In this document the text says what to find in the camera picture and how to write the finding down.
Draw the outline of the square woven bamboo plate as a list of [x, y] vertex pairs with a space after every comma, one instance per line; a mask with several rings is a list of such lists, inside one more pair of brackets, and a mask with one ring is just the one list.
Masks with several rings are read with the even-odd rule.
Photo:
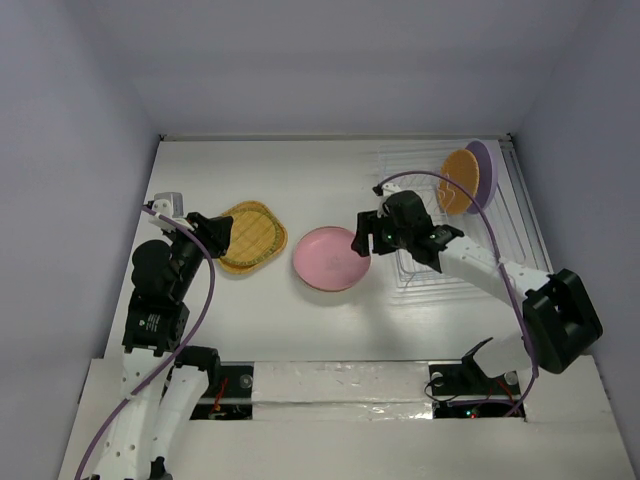
[[241, 202], [237, 205], [235, 205], [234, 207], [232, 207], [231, 209], [227, 210], [224, 213], [224, 216], [230, 216], [230, 213], [233, 212], [235, 209], [241, 208], [241, 207], [257, 207], [259, 209], [263, 209], [266, 213], [271, 214], [273, 216], [273, 218], [276, 220], [277, 225], [280, 227], [283, 237], [278, 245], [277, 250], [271, 254], [266, 260], [264, 260], [263, 262], [250, 266], [250, 267], [235, 267], [232, 266], [230, 264], [225, 263], [222, 260], [222, 257], [220, 257], [218, 259], [218, 262], [220, 264], [220, 266], [222, 267], [223, 270], [225, 270], [227, 273], [230, 274], [235, 274], [235, 275], [241, 275], [241, 274], [249, 274], [252, 273], [255, 270], [258, 270], [261, 267], [264, 267], [269, 261], [275, 259], [286, 247], [287, 242], [288, 242], [288, 232], [285, 229], [285, 227], [283, 226], [283, 224], [280, 222], [280, 220], [273, 214], [273, 212], [263, 203], [258, 202], [258, 201], [244, 201]]

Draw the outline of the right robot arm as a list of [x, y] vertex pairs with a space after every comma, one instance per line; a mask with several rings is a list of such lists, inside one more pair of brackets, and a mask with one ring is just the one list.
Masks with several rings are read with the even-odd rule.
[[513, 308], [519, 331], [489, 337], [462, 358], [462, 384], [482, 392], [496, 378], [530, 368], [564, 372], [603, 334], [581, 278], [573, 271], [536, 270], [506, 260], [462, 230], [437, 225], [410, 190], [382, 197], [375, 210], [358, 213], [351, 248], [361, 257], [404, 250], [431, 270], [458, 278]]

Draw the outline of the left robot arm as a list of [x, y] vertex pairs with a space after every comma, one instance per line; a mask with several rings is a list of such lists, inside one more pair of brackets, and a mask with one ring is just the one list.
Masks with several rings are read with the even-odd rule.
[[170, 456], [196, 404], [221, 383], [217, 350], [190, 343], [199, 327], [187, 324], [184, 298], [200, 265], [226, 254], [233, 219], [143, 210], [165, 237], [132, 254], [120, 400], [86, 448], [78, 479], [170, 478]]

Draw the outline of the pink round plate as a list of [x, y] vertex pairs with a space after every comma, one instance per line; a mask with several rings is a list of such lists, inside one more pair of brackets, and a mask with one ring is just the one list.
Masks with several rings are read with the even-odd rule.
[[351, 250], [354, 235], [337, 226], [324, 226], [305, 234], [292, 254], [297, 276], [314, 284], [357, 284], [368, 273], [371, 259]]

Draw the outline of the green-rimmed woven plate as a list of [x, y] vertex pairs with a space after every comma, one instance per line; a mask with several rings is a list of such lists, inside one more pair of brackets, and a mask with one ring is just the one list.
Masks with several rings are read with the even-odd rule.
[[241, 207], [233, 218], [231, 242], [222, 260], [235, 267], [259, 264], [273, 254], [283, 237], [271, 214], [257, 207]]

